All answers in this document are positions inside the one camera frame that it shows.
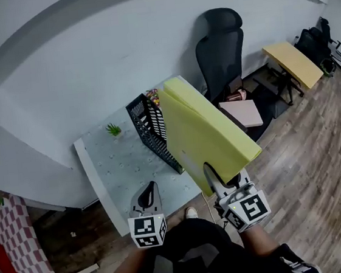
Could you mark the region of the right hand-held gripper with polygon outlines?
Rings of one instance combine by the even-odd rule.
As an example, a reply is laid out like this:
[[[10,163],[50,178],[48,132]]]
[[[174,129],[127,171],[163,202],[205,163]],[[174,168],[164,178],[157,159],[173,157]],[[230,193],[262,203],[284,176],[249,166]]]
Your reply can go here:
[[[245,168],[236,176],[239,188],[232,192],[207,162],[203,165],[203,172],[210,188],[220,199],[218,205],[222,209],[222,217],[238,232],[247,230],[271,214],[264,192],[257,190]]]

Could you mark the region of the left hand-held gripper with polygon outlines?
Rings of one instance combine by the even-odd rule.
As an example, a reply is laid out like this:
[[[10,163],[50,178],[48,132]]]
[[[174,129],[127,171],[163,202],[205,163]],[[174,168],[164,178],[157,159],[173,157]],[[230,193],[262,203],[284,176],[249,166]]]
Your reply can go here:
[[[131,211],[162,209],[158,185],[151,181],[142,186],[131,200]],[[138,248],[156,247],[164,243],[167,223],[162,213],[128,218],[130,235]]]

